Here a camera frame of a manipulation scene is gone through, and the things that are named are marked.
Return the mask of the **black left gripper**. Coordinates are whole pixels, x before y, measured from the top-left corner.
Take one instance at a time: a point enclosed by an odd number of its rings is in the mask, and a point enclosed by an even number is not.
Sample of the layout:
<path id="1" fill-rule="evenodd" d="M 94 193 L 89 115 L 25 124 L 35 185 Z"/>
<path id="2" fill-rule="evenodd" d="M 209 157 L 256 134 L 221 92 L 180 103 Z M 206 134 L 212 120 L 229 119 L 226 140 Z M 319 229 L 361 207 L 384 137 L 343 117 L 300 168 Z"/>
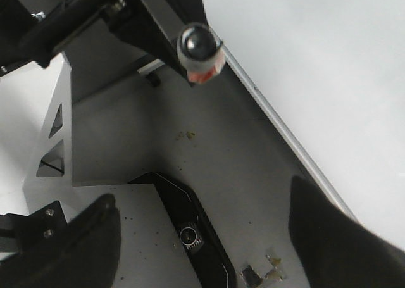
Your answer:
<path id="1" fill-rule="evenodd" d="M 179 17 L 180 30 L 170 36 L 146 0 L 62 0 L 48 14 L 31 14 L 20 0 L 1 0 L 1 75 L 51 60 L 84 30 L 103 20 L 120 41 L 160 59 L 183 78 L 176 43 L 190 23 L 208 25 L 203 0 L 163 0 Z"/>

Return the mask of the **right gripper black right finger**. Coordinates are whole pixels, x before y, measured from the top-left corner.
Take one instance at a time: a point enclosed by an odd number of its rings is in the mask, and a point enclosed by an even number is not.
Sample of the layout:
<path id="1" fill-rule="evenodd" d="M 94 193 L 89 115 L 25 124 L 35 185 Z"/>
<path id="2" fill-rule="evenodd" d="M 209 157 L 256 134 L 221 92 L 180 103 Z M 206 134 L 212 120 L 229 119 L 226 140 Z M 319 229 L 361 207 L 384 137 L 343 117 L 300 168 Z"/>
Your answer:
<path id="1" fill-rule="evenodd" d="M 404 287 L 404 251 L 298 176 L 290 185 L 289 234 L 310 287 Z"/>

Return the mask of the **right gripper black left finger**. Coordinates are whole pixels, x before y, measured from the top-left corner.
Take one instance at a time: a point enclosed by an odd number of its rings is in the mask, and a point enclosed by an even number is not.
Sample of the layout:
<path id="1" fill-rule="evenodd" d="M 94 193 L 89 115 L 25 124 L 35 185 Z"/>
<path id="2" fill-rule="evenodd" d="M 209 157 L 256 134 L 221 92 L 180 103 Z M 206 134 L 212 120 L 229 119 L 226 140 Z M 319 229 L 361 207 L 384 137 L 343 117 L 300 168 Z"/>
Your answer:
<path id="1" fill-rule="evenodd" d="M 112 287 L 122 244 L 120 212 L 103 194 L 70 222 L 53 201 L 1 216 L 1 287 Z"/>

